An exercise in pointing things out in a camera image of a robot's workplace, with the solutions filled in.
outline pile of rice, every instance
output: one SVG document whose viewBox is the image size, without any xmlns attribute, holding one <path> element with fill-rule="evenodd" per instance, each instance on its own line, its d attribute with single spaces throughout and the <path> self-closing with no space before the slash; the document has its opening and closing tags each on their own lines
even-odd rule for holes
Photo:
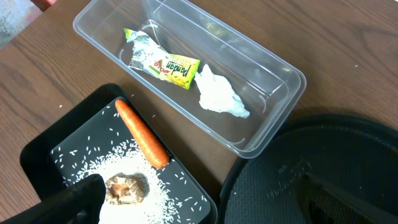
<svg viewBox="0 0 398 224">
<path fill-rule="evenodd" d="M 164 224 L 173 223 L 174 215 L 178 213 L 174 207 L 174 200 L 170 199 L 165 183 L 160 180 L 156 170 L 149 164 L 145 156 L 132 139 L 124 141 L 120 146 L 113 147 L 106 156 L 97 157 L 90 161 L 77 174 L 77 181 L 91 174 L 100 174 L 104 181 L 117 173 L 135 175 L 140 178 L 146 196 L 142 203 L 136 205 L 110 205 L 104 203 L 99 223 L 140 223 L 140 224 Z"/>
</svg>

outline clear plastic bin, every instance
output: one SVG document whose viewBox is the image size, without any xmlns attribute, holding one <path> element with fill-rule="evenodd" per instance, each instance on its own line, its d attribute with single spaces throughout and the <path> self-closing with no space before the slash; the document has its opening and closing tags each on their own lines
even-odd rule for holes
<svg viewBox="0 0 398 224">
<path fill-rule="evenodd" d="M 73 27 L 189 120 L 238 156 L 253 158 L 264 150 L 303 93 L 304 75 L 264 47 L 184 0 L 93 0 Z M 133 43 L 123 28 L 143 30 L 171 54 L 201 60 L 226 77 L 245 108 L 246 119 L 204 110 L 195 82 L 191 89 L 127 67 Z"/>
</svg>

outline white napkin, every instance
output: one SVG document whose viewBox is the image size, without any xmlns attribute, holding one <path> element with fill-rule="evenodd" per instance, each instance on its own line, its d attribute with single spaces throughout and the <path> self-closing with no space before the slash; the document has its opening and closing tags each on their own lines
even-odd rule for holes
<svg viewBox="0 0 398 224">
<path fill-rule="evenodd" d="M 229 81 L 211 72 L 208 65 L 196 74 L 195 81 L 200 90 L 200 106 L 205 110 L 229 112 L 234 116 L 247 118 L 250 112 L 244 109 L 241 98 L 234 92 Z"/>
</svg>

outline wood grain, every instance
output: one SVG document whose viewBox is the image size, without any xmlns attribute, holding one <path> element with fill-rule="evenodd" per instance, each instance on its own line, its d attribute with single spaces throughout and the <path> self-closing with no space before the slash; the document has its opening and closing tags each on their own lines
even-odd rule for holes
<svg viewBox="0 0 398 224">
<path fill-rule="evenodd" d="M 0 51 L 0 220 L 39 202 L 19 165 L 24 145 L 109 82 L 134 94 L 132 103 L 217 200 L 236 156 L 75 33 L 72 21 L 88 2 L 58 0 Z M 398 2 L 192 3 L 303 71 L 307 90 L 292 118 L 351 113 L 398 128 Z"/>
</svg>

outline black circular plate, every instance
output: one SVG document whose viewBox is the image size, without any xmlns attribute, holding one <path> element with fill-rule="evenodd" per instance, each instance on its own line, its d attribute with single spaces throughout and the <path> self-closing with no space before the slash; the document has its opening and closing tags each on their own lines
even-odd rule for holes
<svg viewBox="0 0 398 224">
<path fill-rule="evenodd" d="M 229 173 L 221 223 L 384 223 L 398 214 L 398 132 L 345 115 L 288 122 Z"/>
</svg>

